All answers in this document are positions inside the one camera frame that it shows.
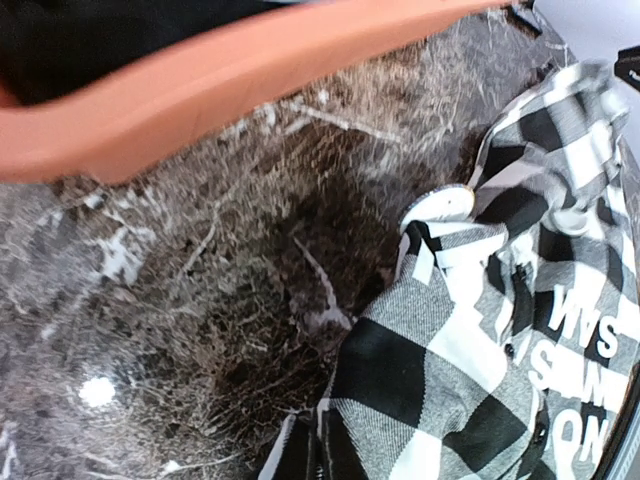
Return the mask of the yellow round brooch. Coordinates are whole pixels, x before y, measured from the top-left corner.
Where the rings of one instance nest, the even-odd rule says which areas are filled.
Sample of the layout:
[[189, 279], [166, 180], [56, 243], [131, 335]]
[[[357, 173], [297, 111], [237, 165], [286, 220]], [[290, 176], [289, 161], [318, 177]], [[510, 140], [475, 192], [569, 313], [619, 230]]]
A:
[[406, 210], [401, 223], [412, 221], [458, 221], [466, 219], [475, 204], [475, 194], [462, 184], [445, 185], [414, 201]]

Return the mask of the black white plaid shirt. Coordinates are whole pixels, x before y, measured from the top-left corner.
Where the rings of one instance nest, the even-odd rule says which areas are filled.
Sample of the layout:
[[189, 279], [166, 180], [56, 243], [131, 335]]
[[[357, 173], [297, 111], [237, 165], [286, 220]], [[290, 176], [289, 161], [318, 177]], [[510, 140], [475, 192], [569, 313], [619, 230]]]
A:
[[262, 479], [602, 479], [639, 365], [626, 107], [600, 62], [490, 127], [471, 214], [400, 224], [393, 283]]

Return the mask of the small black brooch box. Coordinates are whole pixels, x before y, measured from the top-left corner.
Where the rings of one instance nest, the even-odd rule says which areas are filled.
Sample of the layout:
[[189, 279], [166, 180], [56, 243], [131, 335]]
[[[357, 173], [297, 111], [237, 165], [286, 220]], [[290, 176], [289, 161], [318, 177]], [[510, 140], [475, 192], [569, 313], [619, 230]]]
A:
[[534, 0], [515, 1], [509, 7], [511, 22], [523, 33], [532, 38], [539, 37], [543, 31], [534, 13]]

